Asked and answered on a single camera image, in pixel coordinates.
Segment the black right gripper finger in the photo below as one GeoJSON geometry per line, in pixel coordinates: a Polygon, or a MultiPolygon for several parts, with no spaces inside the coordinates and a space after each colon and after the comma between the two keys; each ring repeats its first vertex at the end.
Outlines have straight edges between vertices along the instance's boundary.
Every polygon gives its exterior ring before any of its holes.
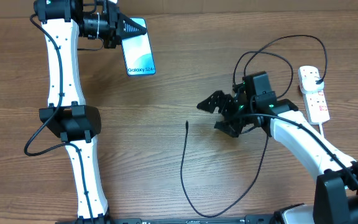
{"type": "Polygon", "coordinates": [[[236,123],[217,121],[214,128],[222,131],[232,138],[238,138],[240,135],[240,126],[236,123]]]}
{"type": "Polygon", "coordinates": [[[196,108],[209,113],[214,113],[215,109],[218,108],[218,113],[229,114],[234,111],[233,97],[218,90],[207,99],[198,103],[196,108]]]}

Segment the Samsung Galaxy smartphone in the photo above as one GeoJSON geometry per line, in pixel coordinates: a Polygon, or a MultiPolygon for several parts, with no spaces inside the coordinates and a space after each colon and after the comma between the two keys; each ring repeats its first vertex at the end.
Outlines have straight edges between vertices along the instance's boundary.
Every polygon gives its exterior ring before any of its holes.
{"type": "Polygon", "coordinates": [[[154,75],[156,72],[148,33],[124,39],[122,52],[129,76],[154,75]]]}

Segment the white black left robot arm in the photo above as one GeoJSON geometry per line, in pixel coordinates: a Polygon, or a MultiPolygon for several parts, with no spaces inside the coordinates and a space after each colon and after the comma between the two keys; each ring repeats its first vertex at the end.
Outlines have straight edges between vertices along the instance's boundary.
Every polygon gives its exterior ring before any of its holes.
{"type": "Polygon", "coordinates": [[[61,140],[71,160],[78,197],[75,223],[112,223],[98,166],[99,110],[86,104],[81,88],[79,37],[100,40],[105,49],[122,47],[128,75],[155,73],[145,19],[127,17],[117,1],[36,0],[30,21],[44,33],[50,87],[47,107],[39,111],[40,129],[61,140]]]}

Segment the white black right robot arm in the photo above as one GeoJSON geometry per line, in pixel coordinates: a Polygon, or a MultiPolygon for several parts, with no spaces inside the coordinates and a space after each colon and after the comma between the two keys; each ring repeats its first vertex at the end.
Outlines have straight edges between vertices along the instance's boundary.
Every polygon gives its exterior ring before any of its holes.
{"type": "Polygon", "coordinates": [[[247,223],[358,223],[358,161],[320,135],[290,100],[278,100],[265,72],[244,77],[235,95],[215,91],[199,110],[218,111],[214,127],[237,138],[245,127],[262,128],[283,144],[315,181],[314,202],[290,205],[272,215],[248,215],[247,223]]]}

